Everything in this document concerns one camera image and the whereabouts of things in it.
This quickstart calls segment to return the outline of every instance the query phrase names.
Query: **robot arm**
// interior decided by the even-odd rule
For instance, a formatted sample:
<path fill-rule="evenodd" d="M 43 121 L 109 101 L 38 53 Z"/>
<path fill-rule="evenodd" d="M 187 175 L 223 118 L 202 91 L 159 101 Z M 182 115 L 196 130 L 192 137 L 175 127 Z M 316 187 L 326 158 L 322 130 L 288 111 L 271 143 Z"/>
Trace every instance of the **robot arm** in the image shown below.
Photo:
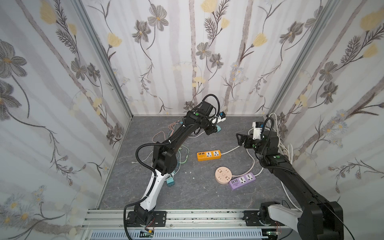
<path fill-rule="evenodd" d="M 290 210 L 277 202 L 262 203 L 259 209 L 260 220 L 265 223 L 279 221 L 299 233 L 303 240 L 342 240 L 343 209 L 337 202 L 329 202 L 316 192 L 292 167 L 287 157 L 278 153 L 279 138 L 274 131 L 265 129 L 261 135 L 236 134 L 238 144 L 253 148 L 255 155 L 261 155 L 260 165 L 279 178 L 300 204 L 302 213 Z"/>
<path fill-rule="evenodd" d="M 210 103 L 205 102 L 208 96 L 213 96 L 217 100 L 218 109 L 215 110 L 215 115 L 210 115 L 214 107 Z M 200 131 L 203 129 L 207 135 L 217 132 L 216 124 L 225 120 L 225 114 L 219 111 L 220 103 L 217 97 L 209 94 L 205 96 L 202 102 L 194 109 L 186 113 L 182 119 L 181 127 L 179 127 L 170 138 L 166 139 L 163 143 L 145 144 L 146 146 L 154 145 L 151 169 L 154 171 L 152 171 L 151 181 L 147 186 L 142 201 L 134 205 L 134 212 L 136 214 L 135 222 L 142 225 L 148 225 L 151 222 L 161 187 L 165 179 L 177 166 L 177 150 L 191 133 L 196 130 Z"/>

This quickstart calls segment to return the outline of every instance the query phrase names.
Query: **purple power strip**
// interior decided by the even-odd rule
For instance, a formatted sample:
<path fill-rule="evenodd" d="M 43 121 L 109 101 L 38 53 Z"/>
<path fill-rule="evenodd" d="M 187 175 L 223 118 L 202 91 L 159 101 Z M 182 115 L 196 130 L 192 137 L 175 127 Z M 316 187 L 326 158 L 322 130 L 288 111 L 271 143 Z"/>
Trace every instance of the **purple power strip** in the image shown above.
<path fill-rule="evenodd" d="M 238 177 L 234 180 L 229 181 L 229 185 L 231 186 L 232 190 L 235 190 L 238 187 L 244 186 L 245 184 L 252 182 L 255 180 L 255 176 L 253 173 L 247 173 L 242 175 L 241 177 Z"/>

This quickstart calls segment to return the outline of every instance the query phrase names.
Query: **wall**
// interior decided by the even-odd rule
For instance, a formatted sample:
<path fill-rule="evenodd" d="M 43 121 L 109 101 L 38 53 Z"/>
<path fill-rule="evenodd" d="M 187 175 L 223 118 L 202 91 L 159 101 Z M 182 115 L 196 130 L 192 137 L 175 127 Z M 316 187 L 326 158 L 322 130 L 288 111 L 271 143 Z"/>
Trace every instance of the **wall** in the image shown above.
<path fill-rule="evenodd" d="M 265 114 L 326 1 L 82 0 L 134 114 Z"/>
<path fill-rule="evenodd" d="M 128 118 L 68 1 L 0 3 L 0 232 L 76 239 Z"/>
<path fill-rule="evenodd" d="M 355 239 L 384 233 L 383 38 L 382 1 L 341 1 L 276 111 L 294 168 Z"/>

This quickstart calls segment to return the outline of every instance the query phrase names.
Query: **power strip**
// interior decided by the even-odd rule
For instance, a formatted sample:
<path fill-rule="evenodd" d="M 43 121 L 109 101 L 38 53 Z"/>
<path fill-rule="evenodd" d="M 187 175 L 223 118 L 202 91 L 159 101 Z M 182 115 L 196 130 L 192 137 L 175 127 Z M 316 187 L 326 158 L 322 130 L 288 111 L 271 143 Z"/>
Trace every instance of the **power strip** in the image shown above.
<path fill-rule="evenodd" d="M 219 159 L 221 158 L 221 152 L 220 150 L 213 150 L 213 151 L 207 151 L 207 152 L 198 152 L 197 153 L 197 160 L 200 161 L 206 161 L 206 160 L 212 160 L 212 159 Z"/>
<path fill-rule="evenodd" d="M 250 172 L 245 175 L 242 175 L 241 177 L 229 181 L 229 185 L 231 186 L 232 190 L 235 190 L 236 188 L 244 186 L 245 184 L 250 183 L 254 180 L 255 175 Z"/>

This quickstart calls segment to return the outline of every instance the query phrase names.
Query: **blue electronic component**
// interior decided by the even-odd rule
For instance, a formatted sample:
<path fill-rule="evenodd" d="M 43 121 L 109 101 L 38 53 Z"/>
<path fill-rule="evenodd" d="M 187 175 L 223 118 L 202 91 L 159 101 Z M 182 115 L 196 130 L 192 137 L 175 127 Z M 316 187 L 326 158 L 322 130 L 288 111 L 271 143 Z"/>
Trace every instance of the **blue electronic component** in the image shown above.
<path fill-rule="evenodd" d="M 173 181 L 173 178 L 167 179 L 167 185 L 168 185 L 168 187 L 175 185 L 175 181 Z"/>

